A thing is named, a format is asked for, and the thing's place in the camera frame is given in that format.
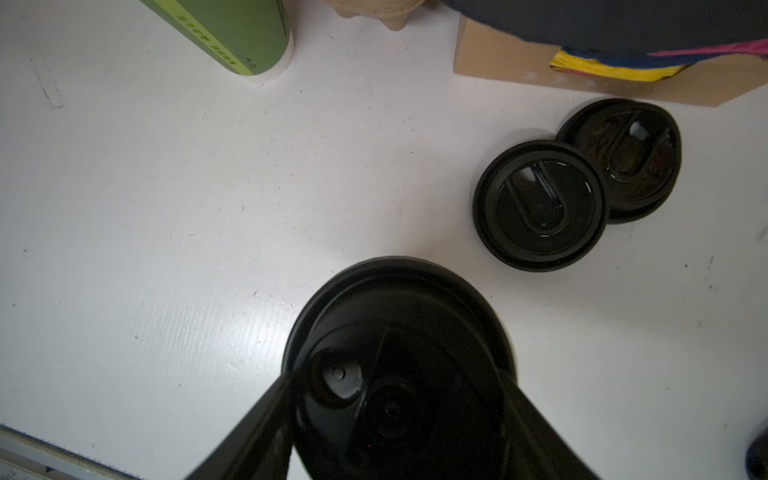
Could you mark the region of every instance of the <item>yellow fabric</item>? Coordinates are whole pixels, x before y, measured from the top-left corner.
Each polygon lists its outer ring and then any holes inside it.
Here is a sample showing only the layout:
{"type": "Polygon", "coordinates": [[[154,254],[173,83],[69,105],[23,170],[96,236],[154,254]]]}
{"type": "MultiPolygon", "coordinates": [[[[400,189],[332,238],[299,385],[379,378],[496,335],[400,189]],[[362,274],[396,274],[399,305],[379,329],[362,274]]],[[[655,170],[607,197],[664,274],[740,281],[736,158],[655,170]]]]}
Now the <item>yellow fabric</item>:
{"type": "Polygon", "coordinates": [[[584,73],[599,75],[601,77],[619,78],[621,80],[657,81],[671,77],[686,68],[686,65],[665,68],[648,68],[638,70],[634,68],[609,67],[597,60],[579,58],[560,50],[549,64],[555,70],[578,70],[584,73]]]}

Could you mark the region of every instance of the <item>cardboard box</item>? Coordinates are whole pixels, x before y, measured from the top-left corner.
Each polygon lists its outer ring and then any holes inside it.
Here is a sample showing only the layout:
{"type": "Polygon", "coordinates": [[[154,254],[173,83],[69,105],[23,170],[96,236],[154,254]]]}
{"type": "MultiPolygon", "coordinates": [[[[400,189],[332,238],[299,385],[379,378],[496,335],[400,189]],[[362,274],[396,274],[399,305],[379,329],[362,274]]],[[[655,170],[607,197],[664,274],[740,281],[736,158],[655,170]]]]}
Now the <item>cardboard box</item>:
{"type": "Polygon", "coordinates": [[[756,55],[724,55],[691,65],[664,80],[642,82],[554,71],[549,62],[559,49],[522,41],[462,16],[453,71],[470,77],[707,107],[768,84],[768,61],[756,55]]]}

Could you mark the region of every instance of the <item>blue fabric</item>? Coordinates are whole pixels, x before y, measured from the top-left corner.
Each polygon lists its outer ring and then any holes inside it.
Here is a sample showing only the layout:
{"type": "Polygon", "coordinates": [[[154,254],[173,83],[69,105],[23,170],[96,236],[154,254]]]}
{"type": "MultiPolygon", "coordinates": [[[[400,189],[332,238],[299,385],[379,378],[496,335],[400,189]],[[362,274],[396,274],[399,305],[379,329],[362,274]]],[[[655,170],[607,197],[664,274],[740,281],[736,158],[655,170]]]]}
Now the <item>blue fabric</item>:
{"type": "Polygon", "coordinates": [[[600,52],[588,52],[563,47],[563,51],[579,58],[591,58],[608,67],[634,68],[644,70],[648,68],[677,67],[680,65],[692,65],[698,61],[719,57],[722,54],[710,53],[700,55],[675,55],[670,57],[651,57],[643,54],[605,54],[600,52]]]}

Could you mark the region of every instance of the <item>black cloth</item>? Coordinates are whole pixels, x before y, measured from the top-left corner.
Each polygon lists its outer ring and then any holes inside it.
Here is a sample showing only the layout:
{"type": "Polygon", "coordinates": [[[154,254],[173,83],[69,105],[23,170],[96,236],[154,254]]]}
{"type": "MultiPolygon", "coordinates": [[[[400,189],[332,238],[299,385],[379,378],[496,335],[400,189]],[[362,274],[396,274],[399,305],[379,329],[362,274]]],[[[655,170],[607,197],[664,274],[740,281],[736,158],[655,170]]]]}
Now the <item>black cloth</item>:
{"type": "Polygon", "coordinates": [[[443,0],[526,41],[648,53],[768,38],[768,0],[443,0]]]}

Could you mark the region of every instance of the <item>white table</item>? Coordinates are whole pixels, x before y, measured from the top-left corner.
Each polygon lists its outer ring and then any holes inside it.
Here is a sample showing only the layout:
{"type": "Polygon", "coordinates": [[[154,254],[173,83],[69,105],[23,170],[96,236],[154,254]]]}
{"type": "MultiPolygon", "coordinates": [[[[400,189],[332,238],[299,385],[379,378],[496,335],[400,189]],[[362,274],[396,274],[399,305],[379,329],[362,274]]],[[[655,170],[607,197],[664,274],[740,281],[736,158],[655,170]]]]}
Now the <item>white table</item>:
{"type": "Polygon", "coordinates": [[[669,201],[525,273],[477,238],[476,181],[598,96],[453,74],[445,8],[395,33],[290,6],[296,54],[258,88],[138,0],[0,5],[0,423],[183,478],[277,376],[315,290],[402,254],[485,295],[522,389],[603,478],[745,478],[768,415],[768,88],[665,104],[669,201]]]}

